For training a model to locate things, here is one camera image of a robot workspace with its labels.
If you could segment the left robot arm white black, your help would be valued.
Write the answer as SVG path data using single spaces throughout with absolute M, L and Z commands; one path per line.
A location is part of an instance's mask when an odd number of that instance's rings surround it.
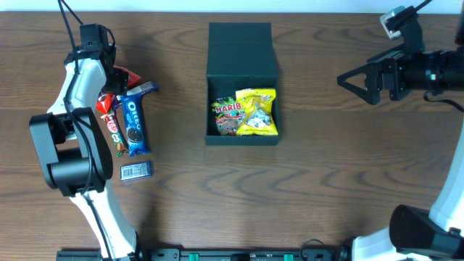
M 57 100 L 30 119 L 30 134 L 46 184 L 79 208 L 96 235 L 100 249 L 93 259 L 142 260 L 138 235 L 112 187 L 112 155 L 95 116 L 101 94 L 126 94 L 128 73 L 114 66 L 110 29 L 81 25 L 80 40 L 65 60 Z

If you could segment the red Hacks candy bag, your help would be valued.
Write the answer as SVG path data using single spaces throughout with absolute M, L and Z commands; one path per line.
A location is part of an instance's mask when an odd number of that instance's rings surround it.
M 135 88 L 140 83 L 141 77 L 134 72 L 117 65 L 114 66 L 114 69 L 115 74 L 113 76 L 115 77 L 116 82 L 122 87 L 125 87 L 126 91 Z M 108 114 L 116 103 L 116 96 L 117 94 L 110 92 L 100 93 L 96 102 L 96 110 L 103 115 Z

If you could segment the yellow candy bag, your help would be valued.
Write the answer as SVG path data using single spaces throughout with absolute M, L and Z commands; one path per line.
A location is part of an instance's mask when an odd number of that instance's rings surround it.
M 236 99 L 244 110 L 244 119 L 236 131 L 237 136 L 277 136 L 272 116 L 274 88 L 248 88 L 236 91 Z

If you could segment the Haribo gummy bag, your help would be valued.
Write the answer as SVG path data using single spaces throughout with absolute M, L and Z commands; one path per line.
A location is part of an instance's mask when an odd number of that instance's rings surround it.
M 245 111 L 235 96 L 216 99 L 212 105 L 217 130 L 221 136 L 235 136 L 245 117 Z

